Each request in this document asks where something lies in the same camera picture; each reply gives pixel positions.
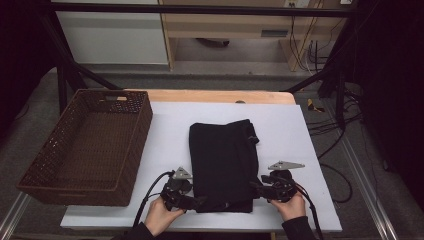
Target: black sleeve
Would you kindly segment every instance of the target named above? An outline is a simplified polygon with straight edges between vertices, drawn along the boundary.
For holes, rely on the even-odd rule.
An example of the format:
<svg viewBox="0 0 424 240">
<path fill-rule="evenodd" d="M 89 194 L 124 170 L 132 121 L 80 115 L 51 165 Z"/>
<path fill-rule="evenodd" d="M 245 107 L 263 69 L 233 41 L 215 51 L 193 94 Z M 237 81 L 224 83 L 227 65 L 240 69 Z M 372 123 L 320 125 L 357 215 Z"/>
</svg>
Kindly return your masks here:
<svg viewBox="0 0 424 240">
<path fill-rule="evenodd" d="M 306 216 L 293 218 L 281 226 L 290 240 L 316 240 Z"/>
<path fill-rule="evenodd" d="M 155 237 L 153 237 L 144 223 L 140 223 L 137 227 L 131 229 L 125 235 L 116 236 L 111 240 L 152 240 L 154 238 Z"/>
</svg>

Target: human hand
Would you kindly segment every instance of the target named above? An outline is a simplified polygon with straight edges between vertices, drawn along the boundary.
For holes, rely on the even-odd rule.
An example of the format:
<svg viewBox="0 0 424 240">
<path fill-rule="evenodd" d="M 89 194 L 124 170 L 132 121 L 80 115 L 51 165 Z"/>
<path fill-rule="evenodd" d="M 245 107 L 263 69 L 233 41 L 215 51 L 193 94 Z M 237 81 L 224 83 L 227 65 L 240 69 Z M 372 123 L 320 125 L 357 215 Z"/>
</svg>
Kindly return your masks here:
<svg viewBox="0 0 424 240">
<path fill-rule="evenodd" d="M 157 235 L 165 231 L 175 219 L 177 219 L 184 213 L 185 210 L 183 209 L 178 209 L 176 211 L 168 211 L 168 209 L 166 209 L 165 207 L 163 198 L 158 197 L 150 203 L 149 212 L 147 213 L 144 225 L 146 225 L 150 233 L 152 233 L 152 235 L 156 237 Z"/>
<path fill-rule="evenodd" d="M 271 200 L 271 204 L 278 209 L 284 221 L 306 216 L 305 200 L 300 192 L 296 192 L 288 202 L 283 203 L 278 200 Z"/>
</svg>

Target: brown wicker basket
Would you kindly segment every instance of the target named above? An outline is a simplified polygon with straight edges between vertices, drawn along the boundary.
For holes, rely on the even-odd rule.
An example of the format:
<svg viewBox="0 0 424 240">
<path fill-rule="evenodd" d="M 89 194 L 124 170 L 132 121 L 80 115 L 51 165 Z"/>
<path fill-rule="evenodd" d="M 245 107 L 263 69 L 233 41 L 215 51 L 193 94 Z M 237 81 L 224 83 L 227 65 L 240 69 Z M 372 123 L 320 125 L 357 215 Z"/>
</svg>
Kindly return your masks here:
<svg viewBox="0 0 424 240">
<path fill-rule="evenodd" d="M 128 206 L 152 116 L 147 92 L 78 90 L 16 187 L 45 204 Z"/>
</svg>

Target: white tabletop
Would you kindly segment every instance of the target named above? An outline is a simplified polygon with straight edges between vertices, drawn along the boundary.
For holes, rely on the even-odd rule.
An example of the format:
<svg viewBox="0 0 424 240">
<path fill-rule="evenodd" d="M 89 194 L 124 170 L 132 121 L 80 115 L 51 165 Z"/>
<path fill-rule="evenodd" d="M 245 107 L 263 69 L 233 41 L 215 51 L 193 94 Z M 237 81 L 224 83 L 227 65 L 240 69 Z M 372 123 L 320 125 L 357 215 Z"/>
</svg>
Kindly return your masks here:
<svg viewBox="0 0 424 240">
<path fill-rule="evenodd" d="M 192 173 L 188 146 L 189 127 L 196 122 L 227 124 L 250 119 L 260 142 L 256 145 L 260 175 L 278 161 L 305 164 L 290 170 L 293 179 L 309 193 L 323 231 L 341 231 L 328 187 L 322 175 L 301 109 L 297 105 L 235 103 L 152 102 L 153 120 L 141 158 L 128 207 L 69 206 L 61 226 L 73 229 L 116 229 L 132 227 L 147 190 L 163 172 L 182 166 Z M 159 193 L 164 177 L 152 193 Z M 145 219 L 149 203 L 141 220 Z M 312 229 L 315 225 L 307 208 Z M 196 213 L 179 217 L 169 231 L 282 231 L 281 217 L 265 199 L 254 200 L 252 213 Z"/>
</svg>

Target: white cabinet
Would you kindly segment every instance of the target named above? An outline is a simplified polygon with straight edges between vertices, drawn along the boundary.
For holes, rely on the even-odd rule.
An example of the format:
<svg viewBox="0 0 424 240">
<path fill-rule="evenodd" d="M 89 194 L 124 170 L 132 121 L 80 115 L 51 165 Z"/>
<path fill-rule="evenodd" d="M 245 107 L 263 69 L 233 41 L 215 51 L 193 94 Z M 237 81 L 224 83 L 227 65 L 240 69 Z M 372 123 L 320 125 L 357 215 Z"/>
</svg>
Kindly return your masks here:
<svg viewBox="0 0 424 240">
<path fill-rule="evenodd" d="M 154 0 L 53 0 L 53 2 L 157 4 Z M 160 14 L 57 12 L 79 63 L 166 64 Z"/>
</svg>

